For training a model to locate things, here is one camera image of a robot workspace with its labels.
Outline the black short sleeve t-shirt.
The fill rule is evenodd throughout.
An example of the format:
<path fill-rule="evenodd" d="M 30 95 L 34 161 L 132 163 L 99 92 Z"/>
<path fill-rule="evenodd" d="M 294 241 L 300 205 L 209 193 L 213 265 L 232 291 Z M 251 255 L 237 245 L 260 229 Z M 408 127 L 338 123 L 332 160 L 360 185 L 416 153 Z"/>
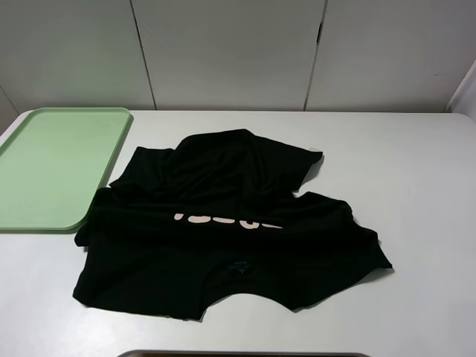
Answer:
<path fill-rule="evenodd" d="M 322 157 L 245 129 L 138 147 L 75 236 L 87 256 L 74 298 L 198 321 L 237 294 L 304 309 L 391 268 L 346 202 L 299 194 Z"/>

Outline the light green plastic tray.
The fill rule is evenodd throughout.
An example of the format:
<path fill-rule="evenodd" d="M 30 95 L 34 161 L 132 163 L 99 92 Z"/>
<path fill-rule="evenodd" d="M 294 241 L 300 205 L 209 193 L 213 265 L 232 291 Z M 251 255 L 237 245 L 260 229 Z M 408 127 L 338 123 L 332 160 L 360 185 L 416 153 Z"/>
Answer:
<path fill-rule="evenodd" d="M 124 108 L 43 108 L 1 145 L 1 229 L 69 231 L 86 217 L 129 130 Z"/>

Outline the black door hinge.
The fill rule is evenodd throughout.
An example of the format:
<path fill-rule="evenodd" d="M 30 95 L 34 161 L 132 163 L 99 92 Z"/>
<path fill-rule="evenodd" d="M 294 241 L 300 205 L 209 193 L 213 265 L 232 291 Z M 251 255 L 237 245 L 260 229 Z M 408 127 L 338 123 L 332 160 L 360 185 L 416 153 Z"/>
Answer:
<path fill-rule="evenodd" d="M 319 42 L 320 42 L 323 26 L 324 26 L 324 23 L 321 22 L 319 24 L 318 35 L 317 35 L 317 38 L 316 38 L 316 44 L 319 44 Z"/>

